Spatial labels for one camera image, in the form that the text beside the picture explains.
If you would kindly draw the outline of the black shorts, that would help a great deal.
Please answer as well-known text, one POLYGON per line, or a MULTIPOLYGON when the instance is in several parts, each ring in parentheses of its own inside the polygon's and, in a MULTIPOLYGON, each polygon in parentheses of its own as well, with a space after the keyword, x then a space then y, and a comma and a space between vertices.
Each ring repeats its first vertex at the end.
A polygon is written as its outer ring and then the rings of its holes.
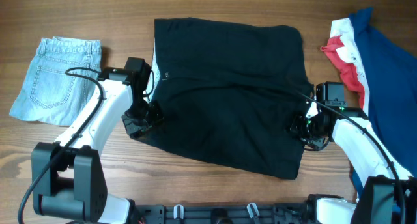
POLYGON ((289 133, 313 86, 294 27, 157 19, 153 92, 163 123, 143 142, 194 160, 294 180, 303 143, 289 133))

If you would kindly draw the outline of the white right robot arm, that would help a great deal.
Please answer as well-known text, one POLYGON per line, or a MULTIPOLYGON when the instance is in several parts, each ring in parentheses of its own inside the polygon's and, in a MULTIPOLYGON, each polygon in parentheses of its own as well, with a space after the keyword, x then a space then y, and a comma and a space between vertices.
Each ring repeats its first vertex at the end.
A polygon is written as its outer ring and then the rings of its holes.
POLYGON ((362 187, 356 203, 310 195, 297 212, 303 223, 416 222, 416 178, 377 139, 361 109, 328 107, 311 118, 297 114, 288 131, 312 151, 329 141, 337 144, 362 187))

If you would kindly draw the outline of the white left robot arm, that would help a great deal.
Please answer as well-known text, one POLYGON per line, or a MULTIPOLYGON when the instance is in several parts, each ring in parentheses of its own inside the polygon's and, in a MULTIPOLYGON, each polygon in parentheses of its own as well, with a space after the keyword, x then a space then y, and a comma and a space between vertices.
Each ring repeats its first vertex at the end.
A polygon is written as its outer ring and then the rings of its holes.
POLYGON ((25 194, 41 216, 74 223, 141 223, 131 199, 108 192, 100 156, 119 120, 139 139, 164 117, 145 93, 149 66, 105 68, 93 82, 96 91, 72 125, 53 143, 38 143, 31 154, 32 183, 25 194))

